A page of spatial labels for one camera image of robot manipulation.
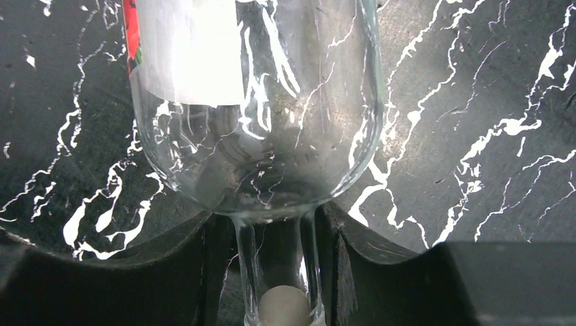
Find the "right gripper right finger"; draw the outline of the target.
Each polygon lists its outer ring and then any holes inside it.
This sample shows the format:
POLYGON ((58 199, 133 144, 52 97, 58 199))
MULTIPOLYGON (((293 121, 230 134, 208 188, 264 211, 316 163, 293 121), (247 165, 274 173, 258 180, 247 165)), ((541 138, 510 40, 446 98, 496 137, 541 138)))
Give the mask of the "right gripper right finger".
POLYGON ((443 242, 416 253, 316 210, 330 325, 574 325, 575 245, 443 242))

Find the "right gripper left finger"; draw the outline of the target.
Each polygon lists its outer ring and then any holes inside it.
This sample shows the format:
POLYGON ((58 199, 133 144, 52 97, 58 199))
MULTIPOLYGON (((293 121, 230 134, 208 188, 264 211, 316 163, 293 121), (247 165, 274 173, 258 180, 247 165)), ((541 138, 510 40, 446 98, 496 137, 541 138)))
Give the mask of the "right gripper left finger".
POLYGON ((233 227, 201 215, 110 260, 1 233, 2 325, 214 325, 233 227))

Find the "round clear glass bottle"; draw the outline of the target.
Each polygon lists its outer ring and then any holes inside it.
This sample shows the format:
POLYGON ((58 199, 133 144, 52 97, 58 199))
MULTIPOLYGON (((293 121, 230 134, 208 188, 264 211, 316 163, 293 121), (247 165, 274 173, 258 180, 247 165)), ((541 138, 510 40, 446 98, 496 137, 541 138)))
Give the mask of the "round clear glass bottle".
POLYGON ((235 227, 246 325, 324 325, 314 213, 382 130, 375 1, 124 1, 141 145, 235 227))

